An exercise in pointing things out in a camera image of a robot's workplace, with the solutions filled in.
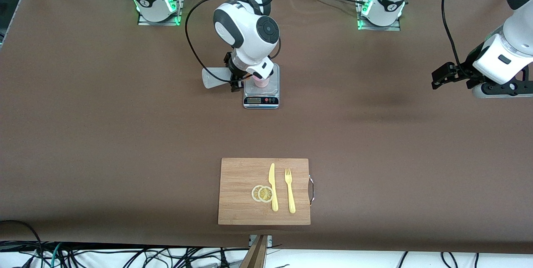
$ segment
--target cutting board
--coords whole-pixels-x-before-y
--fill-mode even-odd
[[[257,185],[269,186],[270,165],[276,168],[276,194],[279,210],[272,211],[270,202],[252,198]],[[296,212],[289,213],[285,168],[291,169]],[[220,171],[219,224],[234,226],[308,226],[311,224],[309,205],[309,160],[223,158]]]

